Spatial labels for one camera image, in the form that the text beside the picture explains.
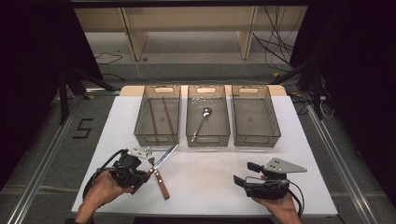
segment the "plastic storage container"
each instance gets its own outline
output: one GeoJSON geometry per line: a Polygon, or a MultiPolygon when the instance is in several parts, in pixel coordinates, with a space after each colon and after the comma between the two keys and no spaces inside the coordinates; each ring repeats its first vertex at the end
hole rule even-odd
{"type": "Polygon", "coordinates": [[[180,86],[146,86],[134,136],[141,147],[178,143],[180,86]]]}
{"type": "Polygon", "coordinates": [[[227,147],[230,132],[224,86],[189,86],[186,127],[188,146],[227,147]],[[204,118],[206,108],[211,111],[204,118]]]}
{"type": "Polygon", "coordinates": [[[274,147],[280,137],[268,86],[233,86],[234,145],[274,147]]]}

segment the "fork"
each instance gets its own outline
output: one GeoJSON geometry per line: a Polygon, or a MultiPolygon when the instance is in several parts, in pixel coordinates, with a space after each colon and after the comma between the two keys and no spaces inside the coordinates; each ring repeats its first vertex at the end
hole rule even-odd
{"type": "MultiPolygon", "coordinates": [[[[148,162],[151,163],[152,166],[154,166],[155,162],[155,157],[152,154],[151,149],[148,147],[145,149],[146,153],[146,158],[148,159],[148,162]]],[[[161,191],[163,192],[163,197],[165,200],[170,198],[168,190],[166,189],[165,184],[163,183],[163,178],[160,175],[160,172],[158,170],[154,170],[155,177],[157,177],[158,184],[160,185],[161,191]]]]}

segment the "metal spoon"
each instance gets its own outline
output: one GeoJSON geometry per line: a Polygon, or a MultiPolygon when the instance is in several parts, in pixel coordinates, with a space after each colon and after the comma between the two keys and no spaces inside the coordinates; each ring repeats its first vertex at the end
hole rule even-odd
{"type": "Polygon", "coordinates": [[[197,130],[195,131],[194,135],[192,136],[191,141],[193,142],[195,139],[195,135],[199,132],[199,130],[201,129],[202,125],[204,124],[204,120],[206,117],[208,117],[210,114],[212,113],[212,109],[210,107],[205,107],[202,110],[202,115],[204,116],[201,120],[201,123],[199,124],[197,130]]]}

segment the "human hand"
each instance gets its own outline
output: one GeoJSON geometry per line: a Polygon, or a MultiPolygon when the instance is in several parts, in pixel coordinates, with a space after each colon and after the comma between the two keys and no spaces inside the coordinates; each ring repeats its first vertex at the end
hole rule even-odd
{"type": "Polygon", "coordinates": [[[85,196],[84,202],[78,208],[75,221],[77,223],[88,223],[100,206],[112,202],[122,193],[130,193],[131,191],[131,186],[121,187],[109,171],[103,171],[96,177],[85,196]]]}
{"type": "Polygon", "coordinates": [[[270,201],[259,198],[251,198],[256,203],[264,205],[268,211],[274,215],[283,224],[301,224],[301,220],[297,215],[296,208],[294,206],[293,199],[289,193],[285,195],[283,199],[276,201],[270,201]]]}

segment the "white table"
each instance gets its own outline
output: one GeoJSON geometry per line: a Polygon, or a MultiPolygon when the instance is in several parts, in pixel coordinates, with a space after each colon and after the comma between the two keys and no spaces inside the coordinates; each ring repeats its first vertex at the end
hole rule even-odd
{"type": "MultiPolygon", "coordinates": [[[[273,157],[278,157],[308,170],[307,173],[288,174],[288,179],[303,191],[304,216],[335,216],[337,211],[289,96],[272,97],[282,134],[274,148],[233,145],[230,96],[227,92],[232,133],[229,145],[189,148],[186,140],[187,95],[182,91],[180,144],[160,167],[170,199],[163,199],[160,187],[155,177],[152,177],[135,195],[123,194],[114,202],[99,208],[97,213],[151,217],[268,216],[269,212],[262,205],[253,202],[242,188],[235,185],[233,175],[243,178],[248,175],[260,177],[259,174],[248,170],[247,162],[264,165],[273,157]]],[[[76,213],[82,203],[81,195],[88,179],[111,155],[124,148],[144,150],[134,137],[134,125],[140,102],[139,96],[116,97],[72,212],[76,213]]],[[[166,149],[158,148],[154,152],[156,158],[159,159],[166,149]]],[[[147,171],[149,167],[149,163],[143,161],[138,169],[147,171]]],[[[290,185],[290,189],[301,199],[297,188],[290,185]]]]}

